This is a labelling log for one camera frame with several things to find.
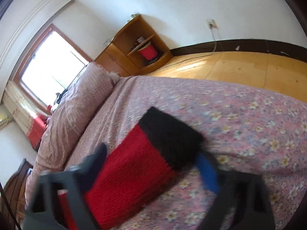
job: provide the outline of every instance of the electrical outlet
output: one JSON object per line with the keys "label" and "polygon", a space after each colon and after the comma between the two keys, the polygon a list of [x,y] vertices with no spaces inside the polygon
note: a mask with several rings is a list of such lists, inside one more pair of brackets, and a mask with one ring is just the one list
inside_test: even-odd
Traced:
{"label": "electrical outlet", "polygon": [[206,23],[208,24],[208,27],[211,28],[217,28],[217,25],[213,19],[207,19]]}

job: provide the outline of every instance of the window frame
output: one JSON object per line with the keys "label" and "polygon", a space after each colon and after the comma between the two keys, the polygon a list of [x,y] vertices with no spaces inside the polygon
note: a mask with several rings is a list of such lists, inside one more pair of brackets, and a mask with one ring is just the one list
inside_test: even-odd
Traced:
{"label": "window frame", "polygon": [[25,57],[23,58],[20,66],[18,67],[16,74],[13,78],[13,81],[17,84],[17,86],[25,93],[25,95],[43,112],[50,114],[44,102],[42,102],[39,97],[37,97],[21,80],[21,77],[28,67],[31,58],[36,53],[38,48],[42,45],[45,39],[52,33],[57,32],[65,41],[67,41],[84,59],[88,62],[92,62],[93,59],[89,57],[82,49],[80,49],[70,38],[68,38],[61,30],[59,30],[54,24],[50,24],[38,37],[38,39],[34,42],[31,46],[29,51],[26,53]]}

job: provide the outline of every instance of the floral bedsheet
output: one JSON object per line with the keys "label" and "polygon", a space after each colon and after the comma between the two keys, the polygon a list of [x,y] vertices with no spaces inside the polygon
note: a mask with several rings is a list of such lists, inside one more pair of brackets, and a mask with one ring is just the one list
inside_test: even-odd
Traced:
{"label": "floral bedsheet", "polygon": [[[68,166],[81,162],[98,142],[107,142],[112,151],[150,106],[201,132],[221,164],[262,174],[276,229],[287,224],[307,189],[305,103],[217,81],[122,78],[81,137]],[[193,168],[117,229],[196,229],[214,198],[214,193],[203,189],[199,172]]]}

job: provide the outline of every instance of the light wood flooring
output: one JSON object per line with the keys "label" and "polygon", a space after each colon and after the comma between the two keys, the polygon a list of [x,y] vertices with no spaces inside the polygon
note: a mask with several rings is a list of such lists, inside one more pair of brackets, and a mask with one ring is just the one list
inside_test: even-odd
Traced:
{"label": "light wood flooring", "polygon": [[149,75],[239,83],[307,102],[307,63],[273,54],[217,52],[182,55]]}

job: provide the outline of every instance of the dark baseboard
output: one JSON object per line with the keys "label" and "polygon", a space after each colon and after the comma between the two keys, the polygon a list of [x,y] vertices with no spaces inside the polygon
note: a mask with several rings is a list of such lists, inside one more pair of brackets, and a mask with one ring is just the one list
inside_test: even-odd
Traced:
{"label": "dark baseboard", "polygon": [[[216,52],[257,52],[271,53],[307,62],[307,48],[280,41],[261,39],[238,39],[217,41]],[[214,42],[206,42],[171,50],[173,56],[192,53],[208,53],[214,49]]]}

